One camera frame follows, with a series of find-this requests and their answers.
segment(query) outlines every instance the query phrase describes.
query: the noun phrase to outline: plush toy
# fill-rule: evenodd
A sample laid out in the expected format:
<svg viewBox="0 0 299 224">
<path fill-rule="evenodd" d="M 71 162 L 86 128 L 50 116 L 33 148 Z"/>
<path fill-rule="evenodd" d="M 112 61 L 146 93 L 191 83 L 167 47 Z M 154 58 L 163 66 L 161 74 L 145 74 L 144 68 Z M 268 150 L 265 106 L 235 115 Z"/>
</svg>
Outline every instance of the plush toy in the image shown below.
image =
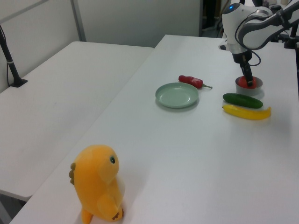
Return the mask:
<svg viewBox="0 0 299 224">
<path fill-rule="evenodd" d="M 111 222 L 123 217 L 118 169 L 114 150 L 104 145 L 87 147 L 71 164 L 69 176 L 82 204 L 84 224 L 90 224 L 93 215 Z"/>
</svg>

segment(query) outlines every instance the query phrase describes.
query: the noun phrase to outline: green cucumber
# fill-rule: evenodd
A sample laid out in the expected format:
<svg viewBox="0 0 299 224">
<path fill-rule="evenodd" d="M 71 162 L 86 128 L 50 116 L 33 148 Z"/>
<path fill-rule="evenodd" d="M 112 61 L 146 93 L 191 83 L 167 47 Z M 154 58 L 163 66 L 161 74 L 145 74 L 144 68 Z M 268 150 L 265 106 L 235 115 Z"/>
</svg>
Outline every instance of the green cucumber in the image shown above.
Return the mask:
<svg viewBox="0 0 299 224">
<path fill-rule="evenodd" d="M 226 93 L 223 95 L 223 99 L 230 104 L 245 106 L 248 108 L 257 109 L 263 106 L 262 101 L 238 93 Z"/>
</svg>

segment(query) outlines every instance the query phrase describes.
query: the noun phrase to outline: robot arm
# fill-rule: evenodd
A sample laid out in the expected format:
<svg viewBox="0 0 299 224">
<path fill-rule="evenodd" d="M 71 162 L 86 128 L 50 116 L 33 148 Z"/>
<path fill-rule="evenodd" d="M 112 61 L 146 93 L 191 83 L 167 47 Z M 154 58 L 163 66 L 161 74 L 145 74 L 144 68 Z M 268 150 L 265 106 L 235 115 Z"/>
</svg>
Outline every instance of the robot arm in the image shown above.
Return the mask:
<svg viewBox="0 0 299 224">
<path fill-rule="evenodd" d="M 253 49 L 263 48 L 269 40 L 299 21 L 299 0 L 293 0 L 276 14 L 266 7 L 249 7 L 241 3 L 230 5 L 222 15 L 226 40 L 219 48 L 228 50 L 240 64 L 247 80 L 252 85 L 249 60 Z"/>
</svg>

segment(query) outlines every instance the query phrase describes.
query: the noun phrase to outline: yellow banana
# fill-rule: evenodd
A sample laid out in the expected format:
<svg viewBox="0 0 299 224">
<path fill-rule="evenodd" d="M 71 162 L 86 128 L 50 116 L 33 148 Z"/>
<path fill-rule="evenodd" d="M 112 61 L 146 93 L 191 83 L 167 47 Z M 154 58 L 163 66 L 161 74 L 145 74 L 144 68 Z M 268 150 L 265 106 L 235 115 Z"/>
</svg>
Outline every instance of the yellow banana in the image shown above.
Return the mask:
<svg viewBox="0 0 299 224">
<path fill-rule="evenodd" d="M 224 105 L 222 108 L 226 113 L 250 120 L 261 120 L 271 116 L 271 107 L 264 111 L 247 110 L 234 105 Z"/>
</svg>

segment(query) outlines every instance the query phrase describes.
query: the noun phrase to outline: plate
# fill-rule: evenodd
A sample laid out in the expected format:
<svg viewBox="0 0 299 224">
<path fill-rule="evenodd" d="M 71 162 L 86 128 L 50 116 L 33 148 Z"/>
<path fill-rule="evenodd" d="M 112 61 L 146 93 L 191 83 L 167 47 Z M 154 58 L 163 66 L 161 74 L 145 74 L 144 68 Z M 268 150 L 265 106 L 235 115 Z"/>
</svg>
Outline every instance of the plate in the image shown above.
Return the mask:
<svg viewBox="0 0 299 224">
<path fill-rule="evenodd" d="M 183 108 L 198 100 L 198 90 L 186 83 L 169 83 L 157 89 L 156 99 L 163 106 Z"/>
</svg>

